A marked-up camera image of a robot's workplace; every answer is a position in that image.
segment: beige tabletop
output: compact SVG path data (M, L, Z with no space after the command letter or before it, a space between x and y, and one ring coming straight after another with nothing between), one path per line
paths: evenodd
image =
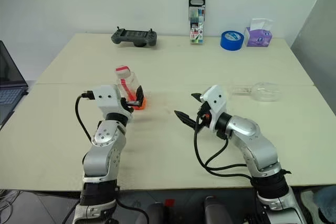
M37 84L0 131L0 188L26 190L80 190L81 160L90 143L79 126L75 99L89 84ZM122 189L246 187L245 178L218 178L198 164L193 130L174 114L181 110L194 118L199 103L190 96L206 85L182 85L146 90L148 107L135 111L127 126L127 144L121 155L118 180ZM261 103L249 96L231 96L228 112L255 120L278 150L290 185L336 183L334 114L313 86L281 86L278 102ZM89 132L102 119L95 101L83 100L79 113ZM199 135L201 157L223 146L208 129ZM243 162L240 151L229 144L214 162ZM248 174L246 168L232 172Z
M114 70L128 65L151 89L161 84L313 85L283 39L268 48L243 47L227 51L220 38L191 45L188 37L158 36L155 47L112 43L108 34L76 34L37 83L115 83Z

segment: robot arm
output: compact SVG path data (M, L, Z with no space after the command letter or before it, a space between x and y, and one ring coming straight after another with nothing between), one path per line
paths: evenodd
M102 85L86 94L90 100L96 100L105 120L99 122L91 148L83 158L83 189L72 223L115 223L112 214L118 202L120 156L126 144L126 125L133 112L129 106L141 106L143 93L138 90L138 101L132 104L121 98L116 85Z
M251 184L257 190L257 197L263 205L263 214L270 223L303 223L306 221L297 204L294 193L288 187L274 145L260 132L257 123L240 116L226 113L226 99L218 85L203 94L192 94L202 103L198 117L200 125L188 115L175 111L178 118L193 129L206 126L220 138L229 138L244 157L252 176Z

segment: purple tissue box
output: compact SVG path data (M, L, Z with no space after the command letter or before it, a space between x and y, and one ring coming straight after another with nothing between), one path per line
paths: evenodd
M244 37L247 47L268 47L272 33L263 29L250 31L250 28L246 27Z

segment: gray game controller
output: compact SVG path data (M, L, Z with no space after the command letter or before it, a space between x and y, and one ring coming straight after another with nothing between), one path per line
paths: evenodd
M149 31L132 31L124 28L117 27L118 30L112 35L111 40L115 44L122 41L133 42L136 47L144 47L146 44L149 46L156 45L156 32L152 29Z

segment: plastic bottle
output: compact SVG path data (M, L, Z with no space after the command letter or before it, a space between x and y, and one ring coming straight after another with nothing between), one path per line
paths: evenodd
M127 101L137 100L137 89L140 86L134 72L131 72L128 66L119 66L115 69L117 74L118 88ZM146 107L146 98L143 98L142 106L134 106L135 110L143 110Z
M260 102L274 102L281 97L279 85L269 82L258 82L253 86L234 86L233 95L250 95Z

